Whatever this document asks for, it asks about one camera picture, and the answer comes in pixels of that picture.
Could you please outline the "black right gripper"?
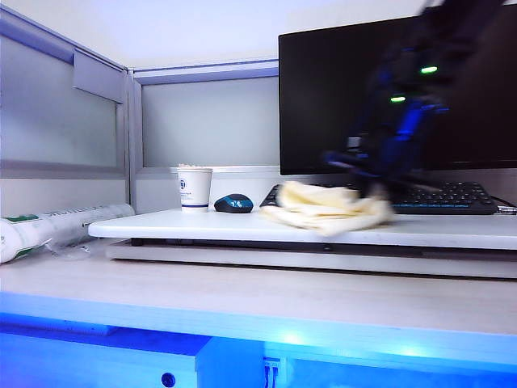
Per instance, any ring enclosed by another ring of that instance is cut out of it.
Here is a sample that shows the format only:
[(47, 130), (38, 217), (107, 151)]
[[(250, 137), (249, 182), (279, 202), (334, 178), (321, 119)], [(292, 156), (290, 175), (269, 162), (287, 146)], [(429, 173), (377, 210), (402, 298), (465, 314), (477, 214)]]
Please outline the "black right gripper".
[(413, 187), (436, 189), (438, 184), (423, 178), (418, 169), (429, 123), (447, 111), (428, 96), (393, 95), (388, 103), (373, 100), (351, 130), (347, 148), (326, 151), (322, 159), (348, 171), (361, 197), (370, 195), (374, 183), (375, 196), (381, 199)]

